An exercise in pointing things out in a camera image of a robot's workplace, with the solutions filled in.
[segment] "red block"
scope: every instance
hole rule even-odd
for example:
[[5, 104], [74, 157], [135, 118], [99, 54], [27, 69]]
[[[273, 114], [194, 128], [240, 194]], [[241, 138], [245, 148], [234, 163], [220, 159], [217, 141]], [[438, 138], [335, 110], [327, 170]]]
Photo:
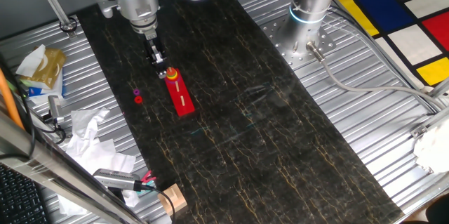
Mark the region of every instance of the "red block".
[[190, 99], [189, 92], [185, 87], [184, 80], [182, 79], [179, 69], [176, 69], [176, 71], [178, 75], [176, 80], [171, 81], [168, 80], [167, 77], [165, 78], [165, 80], [168, 92], [170, 92], [171, 100], [175, 105], [177, 115], [181, 117], [182, 115], [194, 112], [195, 107], [192, 103], [192, 100]]
[[422, 24], [449, 51], [449, 12], [425, 20]]

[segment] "white tissue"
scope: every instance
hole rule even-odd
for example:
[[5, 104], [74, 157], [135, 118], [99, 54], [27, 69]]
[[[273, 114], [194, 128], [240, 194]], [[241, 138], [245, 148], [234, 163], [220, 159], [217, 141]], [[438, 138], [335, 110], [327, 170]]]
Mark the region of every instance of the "white tissue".
[[17, 68], [15, 73], [26, 77], [33, 77], [33, 74], [36, 72], [37, 67], [42, 62], [44, 53], [45, 53], [45, 46], [40, 45], [36, 50], [31, 52], [22, 61], [22, 63], [20, 63], [19, 68]]
[[[133, 170], [135, 157], [116, 153], [114, 141], [100, 142], [97, 135], [98, 123], [105, 119], [108, 109], [72, 111], [72, 139], [66, 153], [90, 174], [98, 169], [110, 169], [130, 173]], [[87, 214], [87, 210], [58, 195], [60, 213], [67, 215]], [[135, 206], [138, 196], [134, 191], [123, 191], [125, 202]]]
[[416, 163], [435, 173], [449, 171], [449, 119], [426, 132], [415, 143]]

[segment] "gray cable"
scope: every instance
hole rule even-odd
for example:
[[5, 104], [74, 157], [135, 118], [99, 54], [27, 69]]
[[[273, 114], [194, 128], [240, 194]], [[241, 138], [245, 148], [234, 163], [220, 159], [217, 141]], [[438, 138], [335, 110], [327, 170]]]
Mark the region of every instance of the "gray cable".
[[329, 74], [329, 77], [340, 87], [348, 91], [355, 91], [355, 92], [371, 92], [371, 91], [386, 91], [386, 90], [395, 90], [395, 91], [405, 91], [414, 95], [418, 95], [419, 97], [422, 97], [429, 102], [432, 102], [435, 104], [438, 108], [441, 110], [445, 109], [445, 106], [440, 104], [440, 102], [436, 101], [434, 98], [432, 98], [429, 95], [426, 95], [424, 93], [420, 93], [419, 91], [413, 90], [411, 88], [402, 87], [402, 86], [378, 86], [374, 88], [354, 88], [344, 85], [342, 82], [338, 81], [338, 79], [332, 74], [332, 72], [329, 69], [328, 64], [326, 61], [322, 61], [321, 64], [323, 65], [326, 72]]

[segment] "red cap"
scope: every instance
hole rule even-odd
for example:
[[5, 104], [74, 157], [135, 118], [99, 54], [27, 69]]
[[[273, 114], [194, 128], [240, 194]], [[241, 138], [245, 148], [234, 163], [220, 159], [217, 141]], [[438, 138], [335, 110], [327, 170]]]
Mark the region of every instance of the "red cap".
[[142, 101], [143, 101], [143, 99], [142, 99], [141, 96], [137, 96], [137, 97], [134, 98], [134, 102], [135, 102], [136, 104], [141, 104]]

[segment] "metal mounting plate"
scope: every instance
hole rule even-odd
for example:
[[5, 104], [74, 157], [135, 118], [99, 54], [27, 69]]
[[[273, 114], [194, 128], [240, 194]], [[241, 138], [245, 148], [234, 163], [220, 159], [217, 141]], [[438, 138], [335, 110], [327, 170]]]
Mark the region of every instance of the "metal mounting plate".
[[[279, 53], [286, 59], [287, 63], [295, 69], [296, 67], [309, 62], [310, 60], [315, 60], [312, 53], [298, 53], [293, 52], [292, 49], [287, 49], [279, 46], [279, 41], [276, 38], [277, 30], [282, 26], [288, 16], [282, 16], [266, 24], [262, 25], [262, 31], [268, 36], [272, 41], [273, 45], [277, 48]], [[327, 54], [335, 49], [335, 42], [329, 37], [328, 33], [324, 31], [322, 27], [319, 30], [319, 42], [316, 45], [318, 49], [323, 53]]]

